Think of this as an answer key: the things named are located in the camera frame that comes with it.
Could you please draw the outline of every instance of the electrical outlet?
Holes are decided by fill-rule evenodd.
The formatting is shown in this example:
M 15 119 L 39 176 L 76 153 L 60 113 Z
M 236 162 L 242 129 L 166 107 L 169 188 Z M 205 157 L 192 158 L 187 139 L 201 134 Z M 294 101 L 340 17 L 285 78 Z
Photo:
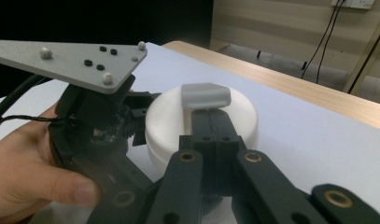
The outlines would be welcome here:
M 340 6 L 342 0 L 332 0 L 331 5 L 332 5 L 333 7 L 335 7 L 335 6 L 337 5 L 337 1 L 339 1 L 339 2 L 338 2 L 338 6 Z M 345 1 L 342 3 L 342 7 L 350 7 L 350 5 L 352 4 L 352 1 L 354 1 L 354 0 L 345 0 Z
M 370 9 L 373 6 L 374 0 L 352 0 L 350 7 Z

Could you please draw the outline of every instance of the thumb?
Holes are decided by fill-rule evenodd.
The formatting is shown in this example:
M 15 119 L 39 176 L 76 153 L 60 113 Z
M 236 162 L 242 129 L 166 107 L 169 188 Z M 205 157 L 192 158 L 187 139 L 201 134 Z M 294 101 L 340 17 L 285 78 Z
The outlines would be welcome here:
M 79 206 L 95 206 L 100 200 L 97 185 L 79 173 L 43 164 L 32 169 L 35 175 L 23 180 L 31 197 Z

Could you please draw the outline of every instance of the gray plastic block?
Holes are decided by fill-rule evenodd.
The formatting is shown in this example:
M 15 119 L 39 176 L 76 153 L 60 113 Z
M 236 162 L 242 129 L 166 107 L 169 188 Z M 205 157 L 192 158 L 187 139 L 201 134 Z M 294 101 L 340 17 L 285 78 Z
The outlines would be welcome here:
M 114 93 L 146 55 L 144 42 L 128 46 L 0 40 L 1 64 L 105 94 Z
M 181 87 L 184 109 L 211 109 L 231 104 L 231 91 L 213 83 L 185 84 Z

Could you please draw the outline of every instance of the human hand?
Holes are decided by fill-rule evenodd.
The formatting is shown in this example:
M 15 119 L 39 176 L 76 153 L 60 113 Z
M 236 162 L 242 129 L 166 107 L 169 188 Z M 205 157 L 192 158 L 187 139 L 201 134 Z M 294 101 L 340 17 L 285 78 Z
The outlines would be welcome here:
M 54 108 L 40 116 L 56 117 Z M 95 206 L 100 200 L 93 181 L 56 167 L 48 125 L 31 121 L 0 141 L 0 223 L 20 221 L 51 201 Z

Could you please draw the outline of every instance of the power cord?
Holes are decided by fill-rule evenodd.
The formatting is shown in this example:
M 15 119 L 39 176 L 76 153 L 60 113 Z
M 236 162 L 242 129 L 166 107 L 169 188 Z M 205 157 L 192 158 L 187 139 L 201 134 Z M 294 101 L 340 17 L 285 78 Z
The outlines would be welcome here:
M 37 85 L 44 80 L 44 77 L 39 75 L 31 75 L 28 77 L 19 87 L 17 87 L 12 93 L 10 93 L 1 103 L 0 103 L 0 125 L 4 121 L 11 119 L 29 119 L 36 120 L 41 122 L 53 122 L 60 120 L 59 118 L 40 118 L 40 117 L 31 117 L 26 115 L 14 115 L 3 118 L 3 115 L 9 110 L 9 108 L 18 101 L 27 91 L 29 91 L 33 86 Z
M 327 32 L 329 31 L 329 29 L 330 29 L 332 19 L 334 18 L 334 15 L 335 15 L 335 11 L 337 11 L 337 8 L 338 8 L 338 11 L 340 10 L 340 8 L 341 8 L 341 6 L 342 6 L 342 4 L 344 3 L 345 0 L 343 0 L 343 1 L 341 2 L 341 5 L 338 6 L 338 4 L 339 4 L 340 1 L 341 1 L 341 0 L 338 0 L 337 3 L 335 4 L 334 10 L 333 10 L 333 12 L 332 12 L 332 14 L 331 14 L 330 21 L 329 21 L 329 24 L 327 25 L 326 31 L 324 32 L 324 35 L 321 37 L 320 43 L 318 44 L 317 49 L 316 49 L 314 55 L 312 56 L 312 59 L 309 61 L 308 65 L 306 65 L 305 69 L 303 69 L 303 75 L 301 76 L 301 79 L 303 79 L 303 77 L 305 76 L 305 73 L 306 73 L 306 71 L 308 70 L 309 65 L 310 65 L 311 62 L 315 59 L 315 56 L 316 56 L 318 50 L 320 49 L 320 46 L 321 46 L 321 44 L 323 43 L 324 37 L 326 37 L 326 34 L 327 34 Z
M 323 63 L 324 54 L 326 53 L 327 45 L 329 44 L 329 40 L 330 40 L 332 31 L 334 30 L 334 26 L 335 26 L 335 23 L 337 22 L 339 11 L 341 10 L 342 4 L 344 3 L 344 1 L 342 1 L 341 5 L 339 5 L 339 7 L 338 7 L 337 13 L 335 14 L 334 22 L 332 23 L 332 27 L 331 27 L 331 30 L 330 30 L 330 33 L 329 33 L 329 37 L 327 37 L 326 43 L 324 44 L 324 49 L 323 49 L 323 53 L 321 54 L 320 64 L 318 65 L 318 69 L 317 69 L 316 84 L 318 83 L 318 76 L 320 75 L 320 67 L 321 67 L 321 64 Z

